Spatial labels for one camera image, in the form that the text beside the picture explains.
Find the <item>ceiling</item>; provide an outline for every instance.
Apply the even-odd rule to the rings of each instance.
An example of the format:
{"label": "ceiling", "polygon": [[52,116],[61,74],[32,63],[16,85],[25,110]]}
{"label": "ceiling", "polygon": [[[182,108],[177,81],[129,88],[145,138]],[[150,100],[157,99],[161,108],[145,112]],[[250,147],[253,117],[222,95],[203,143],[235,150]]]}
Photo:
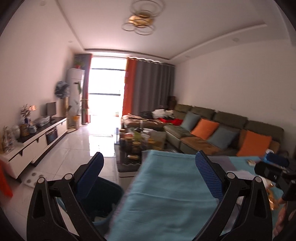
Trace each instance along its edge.
{"label": "ceiling", "polygon": [[132,0],[56,0],[77,40],[90,52],[121,52],[179,63],[237,44],[287,38],[273,0],[163,0],[152,35],[121,29]]}

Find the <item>blue pillow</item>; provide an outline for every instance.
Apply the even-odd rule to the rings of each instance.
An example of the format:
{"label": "blue pillow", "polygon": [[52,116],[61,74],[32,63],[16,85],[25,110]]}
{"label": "blue pillow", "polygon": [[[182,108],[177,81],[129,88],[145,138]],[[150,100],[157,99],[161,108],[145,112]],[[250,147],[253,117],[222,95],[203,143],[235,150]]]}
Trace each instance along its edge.
{"label": "blue pillow", "polygon": [[184,128],[185,130],[192,131],[199,120],[200,115],[196,115],[188,111],[180,127]]}
{"label": "blue pillow", "polygon": [[215,133],[209,139],[207,139],[207,142],[219,147],[222,150],[225,150],[231,144],[237,134],[238,132],[219,127]]}

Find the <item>floor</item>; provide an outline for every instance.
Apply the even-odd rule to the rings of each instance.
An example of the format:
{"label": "floor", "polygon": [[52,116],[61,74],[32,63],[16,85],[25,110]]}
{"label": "floor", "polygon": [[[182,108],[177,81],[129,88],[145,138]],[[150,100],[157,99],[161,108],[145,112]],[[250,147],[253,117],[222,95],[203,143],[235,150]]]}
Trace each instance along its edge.
{"label": "floor", "polygon": [[[67,134],[38,164],[32,165],[21,173],[25,180],[33,170],[42,172],[48,181],[61,179],[67,173],[74,173],[82,164],[88,163],[97,152],[104,156],[104,167],[99,176],[117,183],[114,157],[114,142],[116,141],[115,129],[119,127],[118,117],[108,121],[98,116],[92,116],[92,123],[80,127],[77,131]],[[7,198],[0,192],[1,207],[15,230],[26,238],[27,215],[33,188],[24,183],[19,184],[12,178],[7,178],[13,191],[13,197]],[[68,215],[61,209],[62,216],[70,232],[76,233]]]}

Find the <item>computer monitor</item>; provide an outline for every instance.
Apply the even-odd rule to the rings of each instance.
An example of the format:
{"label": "computer monitor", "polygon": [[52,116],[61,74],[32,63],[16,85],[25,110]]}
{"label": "computer monitor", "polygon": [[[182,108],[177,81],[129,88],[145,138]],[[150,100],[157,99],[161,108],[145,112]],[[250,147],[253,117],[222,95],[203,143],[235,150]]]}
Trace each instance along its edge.
{"label": "computer monitor", "polygon": [[46,115],[50,116],[50,121],[52,121],[52,116],[56,114],[56,102],[46,103]]}

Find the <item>wall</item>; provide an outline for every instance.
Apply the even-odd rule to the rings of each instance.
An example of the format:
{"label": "wall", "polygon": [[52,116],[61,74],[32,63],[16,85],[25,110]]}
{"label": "wall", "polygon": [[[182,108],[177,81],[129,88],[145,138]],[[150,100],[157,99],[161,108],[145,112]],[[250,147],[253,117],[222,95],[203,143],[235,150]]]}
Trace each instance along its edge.
{"label": "wall", "polygon": [[57,19],[61,16],[54,1],[25,0],[0,37],[0,130],[20,121],[23,105],[36,105],[34,120],[44,113],[45,103],[61,101],[55,85],[71,68],[73,51]]}
{"label": "wall", "polygon": [[176,66],[175,95],[182,104],[247,116],[285,130],[296,145],[296,49],[286,40],[238,45]]}

